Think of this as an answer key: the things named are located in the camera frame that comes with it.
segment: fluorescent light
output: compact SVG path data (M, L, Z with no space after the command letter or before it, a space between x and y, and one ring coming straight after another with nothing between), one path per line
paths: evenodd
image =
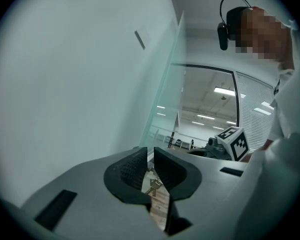
M216 88L214 88L214 91L216 93L228 94L228 95L231 95L231 96L236 96L236 93L233 90L228 90L228 89L223 89L223 88L216 87Z
M261 109L261 108L258 108L258 107L256 107L254 110L255 110L255 111L258 111L258 112L260 112L260 113L266 114L267 116L270 116L270 115L271 115L271 113L269 113L269 112L267 112L267 111L265 111L265 110L263 110L263 109Z
M194 121L192 121L192 123L194 123L194 124L197 124L197 125L202 125L202 126L204 126L204 124L203 124L203 123L194 122Z
M262 102L261 103L262 105L264 105L264 106L266 106L267 108L269 108L269 109L272 109L272 110L274 110L275 108L274 107L272 107L272 106L270 106L270 103L268 103L268 102Z
M201 118L208 118L208 119L215 120L214 117L210 117L210 116L206 116L206 115L202 115L202 114L198 114L198 117L201 117Z

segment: black rubber flap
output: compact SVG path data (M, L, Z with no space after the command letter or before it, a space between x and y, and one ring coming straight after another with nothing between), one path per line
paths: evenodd
M174 201L191 197L202 181L196 166L159 147L154 148L154 169Z
M111 164L104 172L106 188L127 204L151 207L151 197L141 192L148 168L148 150L143 147L131 155Z

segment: headphones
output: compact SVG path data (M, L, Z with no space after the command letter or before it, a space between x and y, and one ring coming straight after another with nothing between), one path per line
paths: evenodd
M226 22L222 18L221 8L224 0L221 0L220 3L220 17L222 22L218 24L218 37L221 50L225 51L228 48L229 40L236 40L236 23L241 18L241 13L246 8L252 8L247 0L242 0L247 6L236 7L226 14Z

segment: glass wall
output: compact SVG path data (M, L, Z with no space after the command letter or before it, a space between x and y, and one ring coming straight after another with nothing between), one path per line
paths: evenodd
M182 14L169 60L140 142L140 147L147 147L149 153L154 147L166 148L175 130L176 119L181 110L185 61L186 32Z

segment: window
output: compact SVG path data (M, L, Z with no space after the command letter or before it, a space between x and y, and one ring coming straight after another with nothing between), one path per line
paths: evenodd
M237 73L241 101L241 127L247 136L250 151L260 148L269 135L274 110L273 87L253 77Z

